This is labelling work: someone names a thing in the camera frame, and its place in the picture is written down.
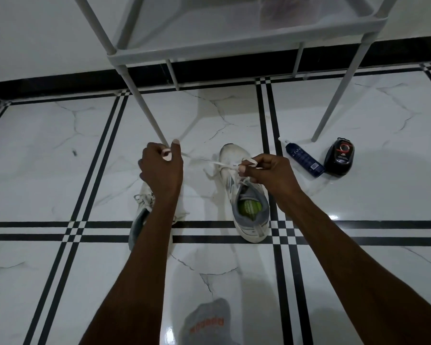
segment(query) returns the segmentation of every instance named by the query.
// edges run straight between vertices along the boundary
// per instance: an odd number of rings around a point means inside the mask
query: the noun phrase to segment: shoe insole
[[[255,220],[257,213],[262,210],[262,204],[254,200],[241,200],[238,202],[238,210],[242,216]]]

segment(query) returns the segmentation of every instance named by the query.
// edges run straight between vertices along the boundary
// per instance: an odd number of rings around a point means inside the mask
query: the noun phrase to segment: sneaker
[[[155,204],[155,196],[152,193],[152,189],[150,189],[149,185],[147,183],[142,184],[142,188],[139,194],[134,195],[134,199],[139,205],[139,208],[136,212],[136,219],[132,222],[130,235],[128,238],[128,246],[130,251],[132,251],[134,244],[137,241],[137,238],[139,237],[139,234],[142,231],[142,228],[144,227],[145,222],[147,221],[148,215],[152,212],[153,205]],[[179,220],[183,220],[185,217],[185,214],[182,215],[174,215],[173,224],[176,223]],[[168,256],[171,254],[172,250],[172,232],[169,236],[169,244],[168,244]]]
[[[225,144],[219,154],[219,162],[226,165],[238,165],[248,158],[249,153],[235,144]],[[267,237],[270,218],[264,186],[251,183],[249,177],[240,177],[235,169],[221,166],[219,171],[232,205],[238,233],[251,243],[261,242]]]

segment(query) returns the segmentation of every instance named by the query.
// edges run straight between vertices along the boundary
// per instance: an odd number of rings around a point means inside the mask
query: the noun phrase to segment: black baseboard
[[[300,72],[348,68],[358,44],[305,48]],[[289,74],[297,50],[173,63],[180,83]],[[362,67],[431,62],[431,36],[375,42]],[[166,64],[130,68],[138,87],[172,84]],[[114,69],[0,82],[0,98],[63,95],[126,88]]]

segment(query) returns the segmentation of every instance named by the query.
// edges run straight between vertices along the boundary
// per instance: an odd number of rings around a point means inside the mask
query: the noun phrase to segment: shelf
[[[379,31],[366,0],[321,0],[266,19],[259,0],[131,0],[114,65],[278,51],[293,43]]]

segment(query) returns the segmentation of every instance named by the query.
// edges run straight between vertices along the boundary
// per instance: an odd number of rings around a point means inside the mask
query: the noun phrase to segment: rack leg
[[[174,86],[176,86],[176,91],[178,91],[179,90],[179,84],[177,82],[176,75],[174,74],[174,69],[172,68],[172,64],[171,64],[171,61],[169,59],[166,59],[166,65],[168,66],[169,73],[171,74],[172,82],[174,82]]]
[[[304,46],[305,46],[305,43],[300,42],[299,52],[297,52],[297,57],[295,57],[294,72],[292,73],[293,78],[297,75],[297,72],[299,71],[299,64],[300,64],[301,56],[303,54],[303,47]]]
[[[123,80],[125,80],[126,85],[128,86],[129,90],[131,91],[132,95],[136,99],[137,103],[143,110],[145,116],[147,116],[148,121],[152,125],[153,129],[155,130],[156,134],[158,134],[158,138],[161,140],[161,142],[169,147],[168,142],[166,141],[166,138],[164,138],[163,132],[161,132],[160,127],[158,126],[158,123],[155,120],[155,117],[153,117],[152,112],[148,108],[147,103],[145,103],[144,98],[142,98],[142,94],[140,94],[139,90],[137,89],[136,85],[134,84],[134,81],[132,80],[131,76],[129,75],[128,68],[126,65],[114,65],[117,72],[121,75]]]
[[[345,93],[346,88],[348,87],[351,79],[354,76],[354,73],[359,68],[359,65],[362,62],[362,59],[364,58],[365,54],[369,50],[370,45],[375,41],[375,39],[378,36],[377,33],[367,33],[362,36],[361,44],[359,45],[359,48],[357,49],[356,54],[353,57],[353,60],[351,61],[350,66],[348,67],[348,70],[346,71],[345,76],[343,76],[343,79],[341,80],[337,91],[335,92],[332,100],[329,103],[329,106],[327,107],[326,112],[324,113],[323,118],[321,119],[318,127],[316,128],[315,133],[313,134],[313,137],[311,138],[312,142],[316,142],[319,135],[324,129],[324,126],[327,123],[327,120],[332,115],[335,107],[337,106],[341,96],[343,96],[343,93]]]

